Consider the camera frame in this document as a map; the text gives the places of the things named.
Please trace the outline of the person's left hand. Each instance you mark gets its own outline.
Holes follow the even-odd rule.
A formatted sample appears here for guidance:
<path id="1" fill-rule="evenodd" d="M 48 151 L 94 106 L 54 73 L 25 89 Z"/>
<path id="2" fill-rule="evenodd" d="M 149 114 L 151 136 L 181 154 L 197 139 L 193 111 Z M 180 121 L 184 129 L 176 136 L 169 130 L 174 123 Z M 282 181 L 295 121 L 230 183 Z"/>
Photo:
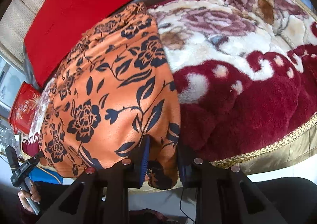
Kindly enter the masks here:
<path id="1" fill-rule="evenodd" d="M 36 204 L 39 204 L 41 197 L 39 194 L 39 191 L 36 188 L 36 185 L 33 181 L 30 181 L 30 191 L 27 192 L 25 190 L 20 190 L 18 192 L 18 198 L 21 202 L 21 205 L 23 209 L 27 210 L 30 213 L 35 214 L 34 209 L 31 207 L 30 203 L 28 202 L 28 199 L 33 201 Z"/>

